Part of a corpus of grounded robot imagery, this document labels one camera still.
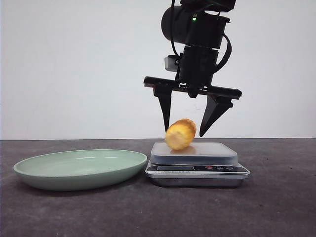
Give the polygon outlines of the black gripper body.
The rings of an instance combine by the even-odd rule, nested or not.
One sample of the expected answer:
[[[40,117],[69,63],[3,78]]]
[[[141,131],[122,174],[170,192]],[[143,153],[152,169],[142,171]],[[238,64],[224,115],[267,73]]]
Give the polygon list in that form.
[[[217,50],[185,46],[174,80],[145,77],[144,85],[155,89],[185,92],[191,98],[207,95],[213,98],[224,97],[238,100],[242,95],[240,90],[211,85],[213,75],[218,69],[217,57]]]

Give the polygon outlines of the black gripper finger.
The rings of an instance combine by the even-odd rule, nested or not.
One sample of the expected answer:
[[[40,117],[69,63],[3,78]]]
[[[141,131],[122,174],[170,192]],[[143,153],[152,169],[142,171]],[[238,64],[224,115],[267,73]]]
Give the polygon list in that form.
[[[229,108],[233,107],[232,99],[224,96],[207,97],[205,112],[200,125],[199,136],[202,137],[211,125]]]
[[[158,98],[163,114],[165,131],[169,128],[170,109],[171,109],[171,88],[168,86],[155,86],[154,96]]]

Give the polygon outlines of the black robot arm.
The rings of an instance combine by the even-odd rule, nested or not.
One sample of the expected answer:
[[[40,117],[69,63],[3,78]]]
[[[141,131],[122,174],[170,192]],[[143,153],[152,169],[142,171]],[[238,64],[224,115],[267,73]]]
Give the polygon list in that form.
[[[164,59],[165,69],[175,72],[174,80],[146,76],[144,85],[153,88],[159,99],[164,127],[169,128],[171,93],[185,92],[191,98],[207,96],[206,109],[199,135],[203,136],[211,125],[239,99],[238,89],[213,86],[213,75],[227,63],[232,45],[225,34],[230,22],[221,15],[234,9],[234,0],[182,0],[180,5],[171,3],[161,20],[166,39],[184,44],[181,53],[175,52]]]

